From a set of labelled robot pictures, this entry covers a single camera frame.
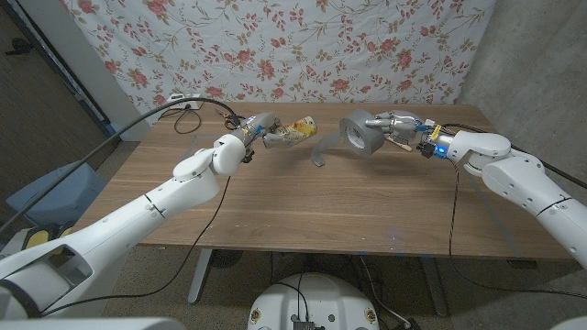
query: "wooden table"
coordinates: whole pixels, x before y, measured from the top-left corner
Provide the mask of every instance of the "wooden table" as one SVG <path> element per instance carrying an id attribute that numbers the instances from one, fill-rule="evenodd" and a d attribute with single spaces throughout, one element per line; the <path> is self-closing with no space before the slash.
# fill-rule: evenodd
<path id="1" fill-rule="evenodd" d="M 455 173 L 442 159 L 426 159 L 388 143 L 360 159 L 342 143 L 316 167 L 309 156 L 317 141 L 338 129 L 338 120 L 356 108 L 377 114 L 414 112 L 438 123 L 457 122 L 493 130 L 473 106 L 388 104 L 231 104 L 242 116 L 273 112 L 284 124 L 312 116 L 318 135 L 289 149 L 265 149 L 241 164 L 200 248 L 447 256 Z M 199 112 L 202 126 L 192 134 L 173 130 L 164 118 L 140 143 L 92 206 L 75 225 L 86 227 L 148 192 L 172 175 L 187 154 L 210 148 L 226 134 L 212 104 Z M 197 122 L 189 116 L 179 129 Z M 221 186 L 225 178 L 218 178 Z M 570 259 L 570 255 L 529 214 L 486 189 L 475 192 L 464 170 L 453 239 L 453 254 L 469 258 Z M 219 202 L 214 200 L 168 220 L 143 244 L 192 245 Z M 483 200 L 496 215 L 492 216 Z"/>

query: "curtain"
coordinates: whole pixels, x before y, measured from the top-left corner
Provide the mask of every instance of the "curtain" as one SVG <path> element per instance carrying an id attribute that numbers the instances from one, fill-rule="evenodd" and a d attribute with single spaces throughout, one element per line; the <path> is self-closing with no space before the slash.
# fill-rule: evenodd
<path id="1" fill-rule="evenodd" d="M 454 104 L 494 0 L 60 0 L 145 113 L 228 102 Z"/>

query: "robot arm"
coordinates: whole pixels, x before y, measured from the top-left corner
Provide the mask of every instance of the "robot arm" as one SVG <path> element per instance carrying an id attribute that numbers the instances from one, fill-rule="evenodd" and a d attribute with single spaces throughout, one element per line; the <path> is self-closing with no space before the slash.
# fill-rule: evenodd
<path id="1" fill-rule="evenodd" d="M 429 119 L 422 124 L 407 112 L 379 114 L 366 125 L 381 128 L 397 142 L 419 140 L 417 148 L 427 158 L 465 160 L 467 172 L 482 177 L 494 193 L 533 215 L 587 269 L 587 207 L 553 182 L 538 158 L 511 149 L 510 141 L 498 134 L 453 135 Z"/>
<path id="2" fill-rule="evenodd" d="M 275 134 L 280 126 L 273 114 L 252 116 L 213 148 L 200 149 L 177 164 L 173 177 L 159 187 L 83 230 L 0 260 L 0 318 L 39 317 L 43 311 L 90 298 L 83 295 L 112 262 L 165 220 L 214 198 L 220 191 L 215 176 L 233 175 L 241 162 L 249 162 L 255 139 L 265 141 L 271 134 L 266 148 L 279 142 L 295 144 Z"/>

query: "gray duct tape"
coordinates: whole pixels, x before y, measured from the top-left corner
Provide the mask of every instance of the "gray duct tape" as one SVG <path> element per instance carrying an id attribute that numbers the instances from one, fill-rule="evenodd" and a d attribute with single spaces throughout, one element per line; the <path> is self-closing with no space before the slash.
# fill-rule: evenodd
<path id="1" fill-rule="evenodd" d="M 340 120 L 340 135 L 347 146 L 362 157 L 369 157 L 381 148 L 385 135 L 379 128 L 365 126 L 365 121 L 375 117 L 363 109 L 357 109 Z"/>

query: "black wire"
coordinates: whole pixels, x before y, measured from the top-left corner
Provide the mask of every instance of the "black wire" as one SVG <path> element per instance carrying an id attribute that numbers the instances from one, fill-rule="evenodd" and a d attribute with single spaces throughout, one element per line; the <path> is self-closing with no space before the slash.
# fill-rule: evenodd
<path id="1" fill-rule="evenodd" d="M 301 320 L 302 318 L 300 317 L 300 284 L 302 284 L 302 276 L 304 276 L 304 271 L 302 270 L 302 273 L 300 274 L 300 280 L 298 280 L 297 282 L 297 319 L 298 321 Z M 305 321 L 308 322 L 308 317 L 307 317 L 307 307 L 306 307 L 306 317 L 305 317 Z"/>
<path id="2" fill-rule="evenodd" d="M 173 275 L 173 277 L 162 287 L 160 287 L 159 289 L 155 290 L 155 291 L 151 291 L 151 292 L 147 292 L 147 293 L 141 293 L 141 294 L 113 294 L 113 295 L 107 295 L 107 296 L 102 296 L 102 297 L 95 297 L 95 298 L 90 298 L 90 299 L 85 299 L 79 302 L 72 302 L 72 303 L 68 303 L 68 304 L 64 304 L 63 306 L 54 308 L 48 312 L 44 312 L 41 314 L 40 317 L 44 317 L 47 316 L 49 314 L 53 314 L 55 312 L 58 312 L 64 308 L 68 308 L 68 307 L 72 307 L 81 303 L 90 303 L 90 302 L 95 302 L 95 301 L 100 301 L 100 300 L 104 300 L 104 299 L 120 299 L 120 298 L 143 298 L 143 297 L 147 297 L 150 296 L 152 294 L 155 294 L 157 292 L 162 291 L 163 289 L 167 288 L 170 284 L 172 284 L 172 282 L 177 278 L 177 276 L 180 274 L 180 272 L 183 269 L 183 266 L 185 266 L 185 263 L 187 262 L 187 259 L 190 258 L 190 255 L 192 254 L 192 251 L 194 251 L 195 245 L 198 243 L 198 241 L 200 240 L 200 237 L 202 237 L 202 235 L 204 234 L 204 232 L 206 231 L 206 229 L 208 229 L 208 227 L 210 225 L 212 225 L 212 222 L 214 221 L 214 219 L 216 218 L 216 215 L 218 214 L 218 211 L 220 211 L 220 206 L 222 206 L 222 202 L 224 202 L 224 197 L 227 195 L 227 190 L 228 190 L 228 184 L 230 183 L 230 177 L 228 177 L 227 180 L 227 185 L 224 188 L 224 192 L 222 193 L 222 199 L 220 199 L 220 203 L 218 204 L 218 207 L 216 209 L 216 212 L 214 212 L 214 215 L 212 216 L 212 219 L 210 219 L 210 221 L 208 222 L 208 224 L 204 227 L 204 229 L 202 230 L 202 232 L 200 232 L 200 235 L 198 235 L 198 237 L 195 239 L 194 243 L 192 244 L 192 247 L 190 247 L 190 250 L 187 252 L 187 255 L 185 255 L 185 258 L 183 259 L 182 265 L 180 266 L 180 268 L 175 272 L 175 275 Z"/>
<path id="3" fill-rule="evenodd" d="M 457 174 L 457 179 L 455 181 L 455 197 L 454 197 L 454 200 L 452 203 L 452 219 L 450 220 L 450 236 L 449 236 L 450 265 L 457 272 L 457 274 L 459 274 L 459 276 L 461 276 L 467 282 L 474 284 L 474 285 L 477 285 L 477 286 L 480 286 L 485 289 L 489 289 L 489 290 L 497 290 L 497 291 L 503 291 L 503 292 L 522 292 L 522 293 L 551 293 L 551 294 L 561 294 L 561 295 L 568 295 L 571 297 L 587 299 L 587 295 L 575 293 L 575 292 L 556 291 L 556 290 L 540 290 L 540 289 L 510 289 L 510 288 L 493 287 L 491 285 L 486 285 L 486 284 L 482 284 L 482 283 L 476 282 L 474 280 L 471 280 L 465 274 L 460 272 L 460 270 L 457 268 L 457 266 L 454 263 L 454 259 L 452 258 L 452 234 L 454 232 L 454 227 L 455 227 L 455 213 L 457 212 L 457 196 L 459 194 L 459 168 L 457 167 L 457 164 L 452 159 L 449 159 L 449 160 L 452 163 L 452 165 L 454 166 L 455 172 Z"/>
<path id="4" fill-rule="evenodd" d="M 25 214 L 28 210 L 30 210 L 31 207 L 33 207 L 36 203 L 38 203 L 43 197 L 45 197 L 58 184 L 60 184 L 63 180 L 65 180 L 68 176 L 70 176 L 75 170 L 79 169 L 82 165 L 84 165 L 84 163 L 86 161 L 88 161 L 91 157 L 93 157 L 95 154 L 100 152 L 100 150 L 102 150 L 105 146 L 109 145 L 114 139 L 120 137 L 123 133 L 128 131 L 131 127 L 133 127 L 134 125 L 136 125 L 140 121 L 144 120 L 145 118 L 157 114 L 161 110 L 165 110 L 172 105 L 177 105 L 179 103 L 188 102 L 188 101 L 201 101 L 204 103 L 211 103 L 214 105 L 220 105 L 223 108 L 225 108 L 226 110 L 228 110 L 228 112 L 232 116 L 232 120 L 235 123 L 237 123 L 238 125 L 240 125 L 240 120 L 238 119 L 237 114 L 235 114 L 235 112 L 228 105 L 223 104 L 222 102 L 219 102 L 217 100 L 209 99 L 206 97 L 184 97 L 183 99 L 171 101 L 167 104 L 160 105 L 160 106 L 154 108 L 153 110 L 148 111 L 148 113 L 146 113 L 145 115 L 140 115 L 139 117 L 137 117 L 136 119 L 134 119 L 133 121 L 128 123 L 126 126 L 122 127 L 113 136 L 107 138 L 104 142 L 102 142 L 101 145 L 96 147 L 94 150 L 90 151 L 87 155 L 85 155 L 82 159 L 80 159 L 77 163 L 75 163 L 75 165 L 71 166 L 59 178 L 57 178 L 54 182 L 52 182 L 49 186 L 47 186 L 47 188 L 45 188 L 42 192 L 39 192 L 31 200 L 29 200 L 27 202 L 27 204 L 25 204 L 25 206 L 23 206 L 23 208 L 20 209 L 20 211 L 18 211 L 10 219 L 8 219 L 8 221 L 6 221 L 6 223 L 4 223 L 2 225 L 2 227 L 0 227 L 0 233 L 3 233 L 5 230 L 7 230 L 8 227 L 10 225 L 12 225 L 21 215 Z"/>
<path id="5" fill-rule="evenodd" d="M 308 303 L 305 300 L 304 294 L 299 289 L 296 289 L 293 285 L 289 285 L 289 284 L 283 283 L 283 282 L 275 282 L 275 284 L 285 285 L 288 288 L 291 288 L 291 289 L 296 290 L 297 293 L 302 296 L 302 298 L 304 299 L 304 305 L 305 305 L 305 321 L 306 322 L 309 322 L 310 321 L 310 314 L 308 313 Z M 300 320 L 300 314 L 299 314 L 299 312 L 298 312 L 297 318 L 298 318 L 298 321 L 299 321 Z"/>
<path id="6" fill-rule="evenodd" d="M 200 128 L 200 126 L 202 125 L 202 117 L 200 116 L 200 114 L 198 114 L 196 111 L 196 109 L 190 109 L 190 108 L 186 108 L 186 109 L 181 109 L 181 110 L 175 110 L 175 109 L 169 109 L 166 110 L 161 116 L 160 118 L 166 118 L 169 116 L 175 116 L 179 113 L 182 113 L 176 120 L 175 123 L 173 124 L 173 129 L 175 129 L 175 132 L 177 132 L 178 134 L 189 134 L 189 133 L 193 133 L 195 132 L 196 129 Z M 189 131 L 180 131 L 177 126 L 180 124 L 180 122 L 182 121 L 183 117 L 187 114 L 194 114 L 198 117 L 198 125 L 195 126 L 195 128 L 190 129 Z"/>
<path id="7" fill-rule="evenodd" d="M 473 132 L 476 132 L 476 133 L 488 133 L 487 131 L 484 131 L 484 130 L 479 129 L 477 127 L 467 126 L 467 125 L 463 125 L 463 124 L 452 124 L 452 123 L 450 123 L 450 124 L 445 124 L 445 125 L 442 125 L 442 126 L 443 127 L 458 127 L 458 128 L 469 129 L 469 130 L 471 130 Z M 521 152 L 524 152 L 524 153 L 527 153 L 523 149 L 521 149 L 521 148 L 519 148 L 519 147 L 517 147 L 515 145 L 512 145 L 512 149 L 517 150 L 517 151 L 521 151 Z M 569 180 L 570 182 L 573 182 L 573 183 L 577 184 L 578 186 L 582 187 L 583 189 L 587 189 L 587 183 L 585 183 L 584 181 L 581 181 L 581 180 L 573 177 L 572 175 L 570 175 L 570 174 L 568 174 L 568 173 L 566 173 L 566 172 L 564 172 L 562 170 L 559 170 L 558 168 L 554 167 L 553 165 L 548 164 L 547 162 L 545 162 L 542 159 L 538 159 L 538 160 L 540 160 L 542 162 L 542 164 L 544 165 L 545 168 L 547 168 L 547 169 L 549 169 L 549 170 L 557 173 L 561 177 Z"/>

